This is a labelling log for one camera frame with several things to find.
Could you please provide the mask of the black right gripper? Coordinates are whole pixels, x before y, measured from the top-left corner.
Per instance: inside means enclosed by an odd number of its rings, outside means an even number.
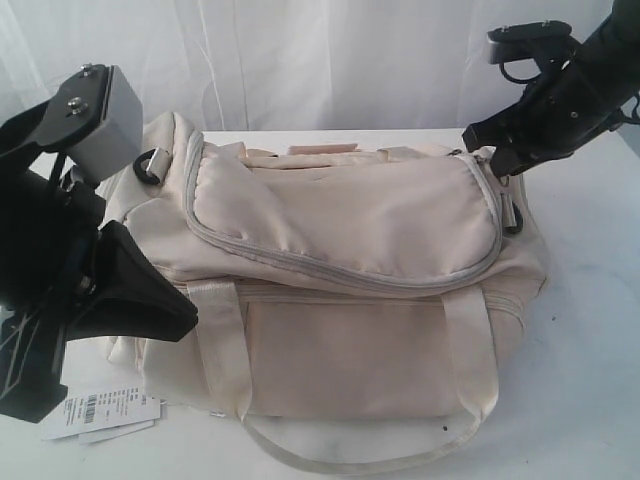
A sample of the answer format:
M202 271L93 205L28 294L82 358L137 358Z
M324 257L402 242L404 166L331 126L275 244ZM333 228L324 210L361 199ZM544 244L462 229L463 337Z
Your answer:
M471 123L467 150L497 147L495 176L516 176L571 156L620 105L620 80L604 67L569 64L554 82L502 111Z

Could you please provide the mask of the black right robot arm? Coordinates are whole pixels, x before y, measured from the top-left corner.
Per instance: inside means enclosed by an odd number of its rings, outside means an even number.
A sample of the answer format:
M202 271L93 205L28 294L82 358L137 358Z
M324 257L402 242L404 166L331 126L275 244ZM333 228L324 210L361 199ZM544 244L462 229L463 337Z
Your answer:
M638 124L638 113L622 110L639 97L638 2L614 2L583 42L562 21L496 28L487 40L490 64L503 68L532 60L539 70L526 79L506 74L506 80L523 86L519 100L463 132L468 151L493 148L495 176L568 158L606 131Z

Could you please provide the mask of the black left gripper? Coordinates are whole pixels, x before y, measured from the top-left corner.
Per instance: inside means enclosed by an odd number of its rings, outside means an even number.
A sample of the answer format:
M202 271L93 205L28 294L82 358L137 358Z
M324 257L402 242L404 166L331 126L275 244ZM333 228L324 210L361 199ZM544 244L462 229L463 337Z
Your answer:
M33 424L67 396L66 333L178 342L198 323L123 224L97 234L105 202L65 163L1 174L1 413Z

